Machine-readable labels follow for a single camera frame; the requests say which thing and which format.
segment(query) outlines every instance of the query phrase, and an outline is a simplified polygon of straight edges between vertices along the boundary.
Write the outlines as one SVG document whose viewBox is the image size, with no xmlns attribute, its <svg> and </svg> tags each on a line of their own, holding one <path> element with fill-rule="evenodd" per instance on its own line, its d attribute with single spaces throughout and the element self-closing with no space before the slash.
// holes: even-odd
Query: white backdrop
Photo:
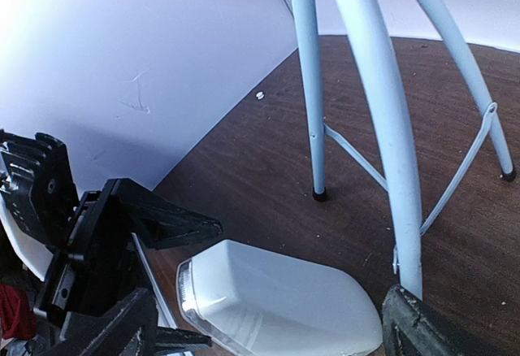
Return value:
<svg viewBox="0 0 520 356">
<path fill-rule="evenodd" d="M 152 188 L 296 47 L 282 0 L 0 0 L 0 127 Z"/>
<path fill-rule="evenodd" d="M 445 0 L 467 41 L 520 51 L 520 0 Z M 439 38 L 414 0 L 379 0 L 392 36 Z M 320 33 L 345 34 L 334 0 L 318 0 Z"/>
</svg>

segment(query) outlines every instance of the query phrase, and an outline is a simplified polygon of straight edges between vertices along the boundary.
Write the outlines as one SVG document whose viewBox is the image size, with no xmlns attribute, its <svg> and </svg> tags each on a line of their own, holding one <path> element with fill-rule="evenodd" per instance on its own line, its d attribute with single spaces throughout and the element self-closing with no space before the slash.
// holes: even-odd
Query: dark wooden floor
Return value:
<svg viewBox="0 0 520 356">
<path fill-rule="evenodd" d="M 347 40 L 322 37 L 321 42 L 327 123 L 380 169 Z M 396 39 L 394 46 L 414 126 L 427 215 L 473 141 L 480 118 L 441 43 Z M 520 55 L 481 46 L 472 50 L 520 164 Z M 254 96 L 259 90 L 266 95 L 261 101 Z M 157 192 L 219 219 L 223 238 L 348 272 L 380 307 L 397 282 L 386 194 L 327 140 L 331 199 L 315 202 L 306 136 L 298 56 L 293 54 L 193 149 Z M 471 332 L 520 354 L 520 181 L 507 184 L 499 175 L 487 140 L 423 239 L 424 297 Z M 177 264 L 207 246 L 150 252 L 173 306 Z"/>
</svg>

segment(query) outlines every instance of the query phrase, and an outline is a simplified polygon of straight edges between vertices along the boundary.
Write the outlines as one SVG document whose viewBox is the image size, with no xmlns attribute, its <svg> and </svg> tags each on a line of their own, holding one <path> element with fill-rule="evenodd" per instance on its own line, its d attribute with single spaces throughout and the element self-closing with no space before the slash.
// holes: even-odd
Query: rubber foot cap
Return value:
<svg viewBox="0 0 520 356">
<path fill-rule="evenodd" d="M 517 178 L 517 168 L 513 165 L 513 170 L 510 173 L 502 172 L 501 176 L 503 181 L 507 181 L 508 183 L 514 181 Z"/>
<path fill-rule="evenodd" d="M 327 189 L 324 189 L 321 193 L 316 193 L 316 191 L 312 190 L 312 197 L 316 202 L 326 202 L 328 199 Z"/>
</svg>

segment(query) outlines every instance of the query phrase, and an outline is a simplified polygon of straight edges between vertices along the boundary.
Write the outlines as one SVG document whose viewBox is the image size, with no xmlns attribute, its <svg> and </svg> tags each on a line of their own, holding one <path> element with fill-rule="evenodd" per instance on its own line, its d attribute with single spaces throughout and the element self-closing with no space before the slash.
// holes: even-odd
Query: red fabric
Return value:
<svg viewBox="0 0 520 356">
<path fill-rule="evenodd" d="M 36 317 L 24 291 L 0 284 L 0 319 L 4 339 L 30 340 L 36 335 Z"/>
</svg>

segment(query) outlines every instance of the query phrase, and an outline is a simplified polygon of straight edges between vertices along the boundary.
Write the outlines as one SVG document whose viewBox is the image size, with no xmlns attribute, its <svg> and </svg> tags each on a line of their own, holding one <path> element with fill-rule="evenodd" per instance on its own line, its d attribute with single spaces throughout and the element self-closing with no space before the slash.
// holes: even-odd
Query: stool leg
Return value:
<svg viewBox="0 0 520 356">
<path fill-rule="evenodd" d="M 461 71 L 480 114 L 483 115 L 489 104 L 492 103 L 492 98 L 479 66 L 475 61 L 475 57 L 471 53 L 470 47 L 466 44 L 448 8 L 442 0 L 417 0 L 417 2 L 444 39 L 444 44 Z M 500 162 L 502 178 L 506 181 L 513 181 L 516 177 L 516 170 L 509 154 L 498 115 L 495 115 L 493 118 L 490 137 Z"/>
<path fill-rule="evenodd" d="M 324 202 L 327 200 L 324 155 L 325 128 L 323 126 L 323 85 L 316 4 L 315 0 L 291 1 L 309 129 L 314 182 L 313 197 L 319 202 Z"/>
<path fill-rule="evenodd" d="M 401 285 L 422 298 L 418 167 L 396 55 L 377 0 L 336 0 L 336 3 L 365 88 L 383 161 Z"/>
</svg>

